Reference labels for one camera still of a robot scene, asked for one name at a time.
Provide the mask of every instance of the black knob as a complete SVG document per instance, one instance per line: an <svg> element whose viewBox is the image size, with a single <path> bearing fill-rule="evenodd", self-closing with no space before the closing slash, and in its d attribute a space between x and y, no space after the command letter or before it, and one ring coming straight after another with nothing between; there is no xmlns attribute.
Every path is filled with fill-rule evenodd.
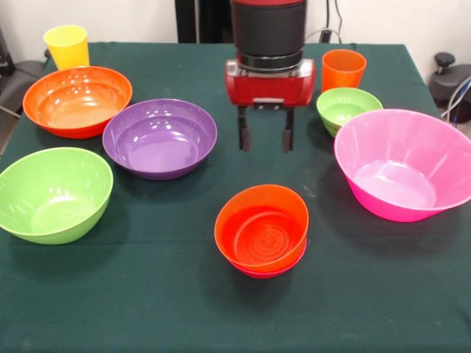
<svg viewBox="0 0 471 353"><path fill-rule="evenodd" d="M450 53L438 53L435 55L435 62L441 68L447 68L455 62L455 57Z"/></svg>

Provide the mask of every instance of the orange cup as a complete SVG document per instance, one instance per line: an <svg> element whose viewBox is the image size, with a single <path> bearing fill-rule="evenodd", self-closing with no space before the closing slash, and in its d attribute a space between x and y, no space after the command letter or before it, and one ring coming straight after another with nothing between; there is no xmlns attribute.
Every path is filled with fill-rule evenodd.
<svg viewBox="0 0 471 353"><path fill-rule="evenodd" d="M366 58L356 51L328 51L322 58L322 92L338 87L358 88L365 68Z"/></svg>
<svg viewBox="0 0 471 353"><path fill-rule="evenodd" d="M301 196L280 185L235 195L214 227L219 251L242 270L268 274L292 267L305 251L309 212Z"/></svg>

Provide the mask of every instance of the dark green tablecloth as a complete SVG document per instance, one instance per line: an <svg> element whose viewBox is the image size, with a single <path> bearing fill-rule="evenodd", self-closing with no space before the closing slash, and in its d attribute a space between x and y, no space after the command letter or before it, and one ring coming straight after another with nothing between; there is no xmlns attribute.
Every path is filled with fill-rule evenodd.
<svg viewBox="0 0 471 353"><path fill-rule="evenodd" d="M306 49L317 88L331 48ZM284 115L249 111L253 150L240 152L223 76L233 46L90 50L94 65L130 79L133 101L175 97L204 107L219 141L206 163L171 182L136 179L111 164L110 205L76 243L36 246L3 232L1 352L471 352L471 205L415 224L368 213L337 168L313 105L297 111L290 154L281 152ZM368 59L361 87L385 107L437 114L404 46L357 50ZM105 156L101 138L61 139L22 118L0 170L55 146ZM304 258L269 281L232 269L213 242L223 204L262 183L293 188L311 213Z"/></svg>

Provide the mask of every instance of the yellow cup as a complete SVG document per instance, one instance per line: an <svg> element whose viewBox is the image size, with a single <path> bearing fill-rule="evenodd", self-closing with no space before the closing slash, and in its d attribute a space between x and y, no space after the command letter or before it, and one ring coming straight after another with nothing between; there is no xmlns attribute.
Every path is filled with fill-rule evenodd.
<svg viewBox="0 0 471 353"><path fill-rule="evenodd" d="M65 25L51 28L44 42L59 70L90 66L87 31L81 26Z"/></svg>

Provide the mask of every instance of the bowl rim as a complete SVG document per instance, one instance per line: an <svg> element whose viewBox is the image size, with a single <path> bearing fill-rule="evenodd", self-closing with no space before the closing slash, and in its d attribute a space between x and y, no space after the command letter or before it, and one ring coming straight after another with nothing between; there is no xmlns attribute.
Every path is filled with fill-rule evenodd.
<svg viewBox="0 0 471 353"><path fill-rule="evenodd" d="M372 110L372 111L369 111L369 112L365 112L365 113L362 113L362 114L359 114L359 115L353 117L344 126L342 126L340 128L340 130L337 132L337 136L335 137L335 140L334 140L334 143L333 143L333 149L334 149L334 155L335 155L335 158L336 158L336 162L339 165L342 172L344 173L344 175L349 180L351 180L352 182L353 182L352 175L350 175L349 173L347 173L345 171L344 163L340 162L339 156L338 156L339 141L341 140L341 137L344 134L343 131L347 131L349 125L354 124L354 121L357 120L357 119L365 118L365 116L368 118L368 115L378 114L378 112L384 113L385 111L386 112L391 112L391 113L398 113L398 114L405 113L407 115L414 114L414 115L422 116L423 118L426 118L426 119L431 119L432 121L435 121L435 123L433 123L433 124L441 124L444 129L449 129L450 131L453 131L453 133L456 135L457 138L461 138L461 139L465 140L466 143L468 143L471 147L471 140L469 138L467 138L461 131L459 131L459 130L455 129L454 127L452 127L451 125L447 124L442 119L434 117L434 116L429 115L429 114L417 112L415 110L407 110L407 109L385 109L385 110ZM382 199L380 197L377 197L376 195L373 195L372 193L368 192L367 190L365 190L363 187L361 187L360 185L358 185L356 183L355 183L355 186L357 188L359 188L360 190L362 190L364 193L370 195L371 197L376 198L377 200L380 200L382 202L385 202L385 203L390 204L390 205L395 206L395 207L402 208L403 210L412 210L412 211L418 211L418 212L430 212L430 213L434 212L434 213L437 213L437 212L452 209L454 207L461 206L461 205L466 204L467 202L471 201L471 195L469 195L466 199L464 199L462 201L456 202L454 204L449 204L449 205L446 205L446 206L441 206L441 207L407 207L407 206L404 206L403 204L398 204L397 202L391 202L391 201Z"/></svg>
<svg viewBox="0 0 471 353"><path fill-rule="evenodd" d="M354 54L356 57L359 57L361 61L363 62L363 65L360 68L357 68L356 70L339 70L337 68L333 68L332 66L328 65L325 61L328 56L338 54L338 53L348 53L348 54ZM366 68L366 65L368 64L367 58L360 52L352 49L347 49L347 48L337 48L337 49L331 49L329 51L326 51L324 55L322 55L322 64L326 65L330 70L334 70L336 72L351 72L351 73L357 73Z"/></svg>
<svg viewBox="0 0 471 353"><path fill-rule="evenodd" d="M79 39L79 40L76 40L75 42L73 43L69 43L69 44L64 44L64 45L61 45L61 46L58 46L57 44L53 44L53 43L50 43L49 40L47 40L47 37L59 30L59 29L65 29L65 28L75 28L75 29L79 29L82 31L82 38ZM50 45L50 46L53 46L53 47L56 47L56 48L67 48L69 46L75 46L77 45L78 43L81 43L84 39L87 39L87 36L88 36L88 32L87 32L87 29L85 27L82 27L82 26L79 26L77 24L60 24L59 26L54 26L52 28L49 28L47 31L44 32L43 34L43 42L46 44L46 45Z"/></svg>
<svg viewBox="0 0 471 353"><path fill-rule="evenodd" d="M19 231L16 231L14 229L11 229L9 227L6 227L2 223L0 223L0 228L2 228L6 232L9 232L9 233L14 234L14 235L21 235L21 236L24 236L24 237L31 237L31 238L56 235L58 233L65 232L67 230L70 230L70 229L82 224L84 221L89 219L92 215L95 215L100 209L102 209L106 205L106 203L110 199L111 191L113 189L113 183L114 183L113 171L111 170L110 164L102 156L100 156L99 154L97 154L95 152L92 152L88 149L81 149L79 147L53 147L53 148L50 148L50 149L43 149L43 150L40 150L40 151L33 152L31 154L27 154L26 156L23 156L22 158L16 160L12 164L10 164L8 167L6 167L0 173L0 180L7 171L9 171L10 169L16 167L17 164L23 163L25 160L33 158L34 156L36 156L38 154L50 153L50 152L55 152L55 151L65 151L65 150L74 150L74 151L80 151L80 152L85 153L85 154L89 154L90 156L92 156L93 158L95 158L96 160L98 160L99 162L101 162L105 166L105 169L109 174L110 187L108 188L108 190L105 194L106 197L104 197L104 199L100 203L100 205L98 207L96 207L96 209L93 211L93 213L91 215L89 215L87 218L84 218L81 221L77 221L77 222L73 223L71 226L66 226L66 227L60 228L58 230L55 230L53 232L19 232Z"/></svg>
<svg viewBox="0 0 471 353"><path fill-rule="evenodd" d="M126 97L124 103L122 104L122 106L119 107L118 109L118 112L116 114L119 114L124 108L126 108L129 103L131 102L131 99L132 99L132 93L133 93L133 89L132 89L132 84L131 84L131 81L129 81L129 79L123 75L121 72L117 71L117 70L113 70L112 68L105 68L104 66L95 66L95 65L89 65L89 66L77 66L76 68L68 68L66 70L56 70L56 71L53 71L43 77L41 77L38 81L36 81L35 83L33 83L31 85L31 87L28 88L28 90L26 91L26 93L24 94L24 97L23 97L23 101L22 101L22 105L23 105L23 109L24 109L24 114L27 116L27 118L32 121L34 124L42 127L43 129L47 129L47 130L56 130L56 131L73 131L73 130L81 130L81 129L89 129L91 127L94 127L94 126L98 126L100 124L103 124L104 122L106 121L109 121L111 118L113 118L113 116L111 117L108 117L108 118L103 118L102 120L100 121L97 121L93 124L90 124L90 125L85 125L85 126L75 126L75 127L55 127L55 126L49 126L49 125L45 125L43 123L41 123L38 119L36 119L36 117L34 117L34 114L32 112L29 111L29 109L27 109L27 105L26 105L26 101L27 99L29 98L29 96L32 94L32 91L42 82L46 81L47 79L50 79L51 77L53 76L58 76L60 74L64 74L64 73L68 73L68 72L74 72L74 71L86 71L86 70L100 70L101 72L112 72L114 74L116 74L117 76L121 77L124 82L126 83L126 86L128 87L129 91L130 91L130 94L129 94L129 97Z"/></svg>
<svg viewBox="0 0 471 353"><path fill-rule="evenodd" d="M306 224L305 226L303 227L303 236L301 237L300 241L298 243L296 243L294 246L293 246L293 249L291 249L289 252L286 252L285 254L283 254L283 256L277 258L276 260L272 260L272 261L268 261L268 262L265 262L265 263L260 263L260 264L257 264L257 265L250 265L250 264L246 264L246 263L242 263L238 260L234 260L230 257L227 256L227 254L225 254L225 252L222 251L221 249L221 246L219 245L219 242L217 241L217 236L216 236L216 227L219 223L219 219L221 217L221 214L222 214L222 211L224 210L224 208L226 208L228 206L228 204L230 202L232 202L236 197L238 197L239 195L241 195L242 193L246 193L246 192L249 192L250 190L253 190L253 189L256 189L256 188L265 188L265 187L276 187L276 188L280 188L280 189L284 189L286 191L288 191L289 193L292 193L294 194L297 199L299 199L302 203L302 208L304 210L304 214L307 218L307 221L306 221ZM277 263L278 261L288 257L289 255L291 255L294 250L304 241L304 240L308 240L308 230L309 230L309 224L310 224L310 215L309 215L309 209L308 209L308 205L305 203L304 199L301 197L300 194L298 194L296 191L292 190L291 188L288 188L286 186L283 186L283 185L279 185L279 184L261 184L261 185L254 185L254 186L251 186L250 188L246 188L246 189L243 189L242 191L239 191L236 195L232 196L229 200L227 200L227 202L224 203L224 206L220 209L217 217L216 217L216 222L214 222L214 241L216 243L216 246L219 250L219 252L232 264L236 264L244 269L248 269L248 270L251 270L251 271L258 271L257 269L258 268L263 268L265 266L268 266L268 265L272 265L274 263Z"/></svg>
<svg viewBox="0 0 471 353"><path fill-rule="evenodd" d="M186 165L185 167L182 167L182 168L176 168L176 169L174 168L174 169L169 169L169 170L166 170L166 171L148 171L148 170L136 169L136 168L133 168L131 166L128 166L128 165L125 165L125 164L121 163L121 161L117 160L115 158L115 155L110 153L110 151L106 148L105 137L108 136L109 134L111 134L111 132L110 132L111 124L115 119L119 119L119 117L121 115L125 114L128 110L133 110L136 107L139 107L141 105L149 104L149 103L157 102L157 101L158 102L160 102L160 101L182 102L184 104L187 104L190 107L198 108L199 110L201 110L204 113L204 115L206 115L206 117L208 118L211 126L214 128L214 132L215 132L214 139L211 142L211 145L208 147L208 150L201 157L199 157L197 160L195 160L192 164ZM120 165L122 168L125 168L129 171L132 171L132 172L135 172L135 173L138 173L138 174L148 174L148 175L170 174L170 173L174 173L174 172L177 172L177 171L183 171L187 168L191 168L192 166L197 165L198 163L202 162L213 151L214 146L217 143L217 140L218 140L218 127L217 127L217 124L214 121L213 117L211 116L210 113L208 113L208 111L206 111L205 109L203 109L202 107L200 107L199 105L197 105L195 103L191 103L190 101L185 101L185 100L182 100L182 99L174 99L174 98L147 99L145 101L140 101L138 103L130 105L129 107L123 109L121 112L119 112L114 117L112 117L111 121L107 124L107 126L105 127L105 130L103 131L103 134L102 134L103 149L105 150L105 152L106 152L106 154L108 155L109 158L111 158L116 164Z"/></svg>
<svg viewBox="0 0 471 353"><path fill-rule="evenodd" d="M317 100L316 100L316 108L317 108L317 112L319 113L320 117L322 120L325 120L327 121L328 123L330 124L334 124L336 126L338 126L339 128L344 126L346 123L348 123L349 121L351 121L352 119L354 119L356 116L354 116L353 118L350 118L348 121L345 121L343 124L337 124L336 122L330 120L327 116L325 116L323 113L321 113L321 110L319 109L319 101L321 101L322 99L325 99L326 95L328 93L332 94L332 93L335 93L335 92L339 92L339 91L355 91L355 92L359 92L359 93L362 93L364 96L367 96L368 98L371 98L375 103L377 103L379 105L379 108L378 109L375 109L375 110L384 110L384 106L383 106L383 103L381 103L381 101L379 100L379 98L377 96L375 96L374 94L368 92L367 90L362 90L360 88L354 88L354 87L336 87L336 88L331 88L330 90L326 90L325 92L321 93L319 97L317 97ZM363 112L361 114L364 114L364 113L368 113L368 112L372 112L372 111L375 111L375 110L367 110L366 112Z"/></svg>

